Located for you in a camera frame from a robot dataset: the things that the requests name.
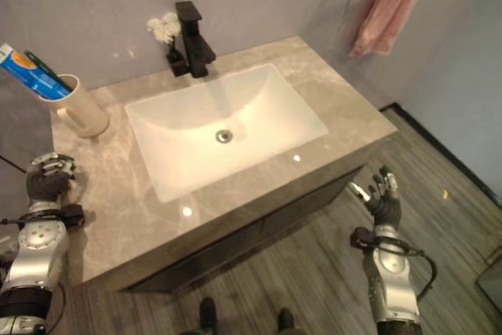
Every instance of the toothbrush holder cup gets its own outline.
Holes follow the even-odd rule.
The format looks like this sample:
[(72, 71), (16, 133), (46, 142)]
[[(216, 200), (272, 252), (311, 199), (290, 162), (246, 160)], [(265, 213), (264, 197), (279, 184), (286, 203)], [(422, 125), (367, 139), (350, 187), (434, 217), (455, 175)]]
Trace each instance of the toothbrush holder cup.
[(78, 77), (71, 74), (58, 75), (72, 91), (58, 100), (38, 97), (61, 121), (80, 137), (95, 137), (108, 127), (108, 116), (99, 107), (93, 96), (80, 83)]

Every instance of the toothpaste tube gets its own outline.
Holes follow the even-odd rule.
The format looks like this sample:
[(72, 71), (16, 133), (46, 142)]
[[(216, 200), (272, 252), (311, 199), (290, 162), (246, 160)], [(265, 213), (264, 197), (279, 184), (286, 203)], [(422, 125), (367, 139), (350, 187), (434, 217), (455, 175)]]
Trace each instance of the toothpaste tube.
[(70, 94), (68, 89), (6, 43), (0, 47), (0, 66), (47, 100), (59, 100)]

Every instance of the sink drain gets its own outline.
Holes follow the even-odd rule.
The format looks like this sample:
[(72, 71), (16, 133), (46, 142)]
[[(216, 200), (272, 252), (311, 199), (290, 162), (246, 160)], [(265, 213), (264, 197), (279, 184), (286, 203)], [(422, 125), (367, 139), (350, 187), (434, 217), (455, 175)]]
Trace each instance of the sink drain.
[(230, 143), (234, 138), (234, 134), (229, 129), (221, 129), (216, 133), (216, 141), (226, 144)]

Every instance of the white sink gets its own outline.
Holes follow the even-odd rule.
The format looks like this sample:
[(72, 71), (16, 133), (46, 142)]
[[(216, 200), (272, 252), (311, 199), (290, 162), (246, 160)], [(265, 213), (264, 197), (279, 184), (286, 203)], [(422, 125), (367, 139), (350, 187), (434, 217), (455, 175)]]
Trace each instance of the white sink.
[(125, 108), (160, 202), (328, 133), (272, 64)]

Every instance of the person's foot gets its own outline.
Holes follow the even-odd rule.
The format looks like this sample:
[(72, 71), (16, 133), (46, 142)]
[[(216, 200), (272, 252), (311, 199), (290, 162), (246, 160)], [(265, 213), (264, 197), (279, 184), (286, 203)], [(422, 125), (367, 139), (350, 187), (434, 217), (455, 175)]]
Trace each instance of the person's foot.
[(293, 314), (288, 309), (282, 309), (278, 315), (278, 328), (279, 332), (286, 329), (294, 329), (295, 328), (295, 320), (293, 318)]
[(203, 330), (216, 334), (216, 305), (211, 297), (206, 297), (201, 301), (198, 317)]

